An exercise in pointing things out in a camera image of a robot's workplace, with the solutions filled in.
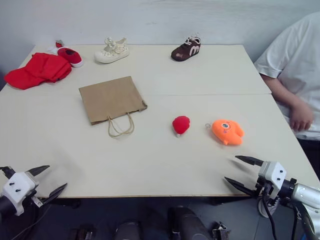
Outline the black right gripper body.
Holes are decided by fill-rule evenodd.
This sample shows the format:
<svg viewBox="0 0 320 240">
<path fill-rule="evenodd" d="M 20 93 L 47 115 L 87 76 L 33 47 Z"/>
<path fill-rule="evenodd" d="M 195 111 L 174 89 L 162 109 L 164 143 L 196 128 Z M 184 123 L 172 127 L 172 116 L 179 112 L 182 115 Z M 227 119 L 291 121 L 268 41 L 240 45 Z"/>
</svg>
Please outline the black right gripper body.
<svg viewBox="0 0 320 240">
<path fill-rule="evenodd" d="M 264 178 L 258 178 L 255 187 L 255 199 L 257 199 L 258 197 L 270 196 L 274 191 L 273 183 L 270 180 L 266 180 Z"/>
</svg>

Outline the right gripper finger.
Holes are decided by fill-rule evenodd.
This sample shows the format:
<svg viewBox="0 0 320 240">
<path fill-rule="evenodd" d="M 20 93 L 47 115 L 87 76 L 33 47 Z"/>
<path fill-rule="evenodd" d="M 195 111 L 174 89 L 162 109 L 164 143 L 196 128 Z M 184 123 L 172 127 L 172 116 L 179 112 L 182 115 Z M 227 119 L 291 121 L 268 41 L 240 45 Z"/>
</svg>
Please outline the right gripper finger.
<svg viewBox="0 0 320 240">
<path fill-rule="evenodd" d="M 236 155 L 235 157 L 237 159 L 239 159 L 247 164 L 253 165 L 253 166 L 257 165 L 257 166 L 261 167 L 264 163 L 262 160 L 251 157 L 251 156 Z"/>
<path fill-rule="evenodd" d="M 251 197 L 257 197 L 258 196 L 258 193 L 256 190 L 251 190 L 247 187 L 245 187 L 244 184 L 234 180 L 234 179 L 231 179 L 231 178 L 228 178 L 228 177 L 224 177 L 224 179 L 229 183 L 231 184 L 233 187 L 235 187 L 237 190 L 247 194 L 248 196 L 251 196 Z"/>
</svg>

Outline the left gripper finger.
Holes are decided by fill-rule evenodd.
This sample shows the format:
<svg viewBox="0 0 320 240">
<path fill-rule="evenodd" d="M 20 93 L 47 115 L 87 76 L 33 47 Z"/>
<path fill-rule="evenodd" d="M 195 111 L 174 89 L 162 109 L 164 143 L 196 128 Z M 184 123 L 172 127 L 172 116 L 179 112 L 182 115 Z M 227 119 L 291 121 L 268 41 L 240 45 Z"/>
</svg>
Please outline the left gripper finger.
<svg viewBox="0 0 320 240">
<path fill-rule="evenodd" d="M 43 204 L 43 205 L 47 205 L 47 204 L 49 204 L 50 202 L 52 202 L 53 200 L 55 200 L 55 199 L 64 191 L 64 189 L 65 189 L 67 186 L 68 186 L 68 184 L 65 183 L 65 184 L 59 186 L 58 188 L 56 188 L 55 190 L 53 190 L 53 191 L 49 194 L 49 196 L 42 201 L 42 204 Z"/>
<path fill-rule="evenodd" d="M 31 179 L 34 179 L 35 176 L 41 174 L 43 171 L 45 171 L 49 167 L 50 167 L 50 165 L 42 165 L 42 166 L 34 167 L 34 168 L 31 168 L 31 169 L 27 170 L 25 172 L 25 174 L 28 177 L 30 177 Z"/>
</svg>

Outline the person's right hand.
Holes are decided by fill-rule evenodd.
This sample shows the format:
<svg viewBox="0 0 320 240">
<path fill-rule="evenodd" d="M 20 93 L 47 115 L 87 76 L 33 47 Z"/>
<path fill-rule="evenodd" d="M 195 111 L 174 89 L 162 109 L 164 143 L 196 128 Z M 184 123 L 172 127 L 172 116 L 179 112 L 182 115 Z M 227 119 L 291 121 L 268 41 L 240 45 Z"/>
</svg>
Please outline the person's right hand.
<svg viewBox="0 0 320 240">
<path fill-rule="evenodd" d="M 308 130 L 314 116 L 310 107 L 303 101 L 293 104 L 290 109 L 290 127 L 296 132 Z"/>
</svg>

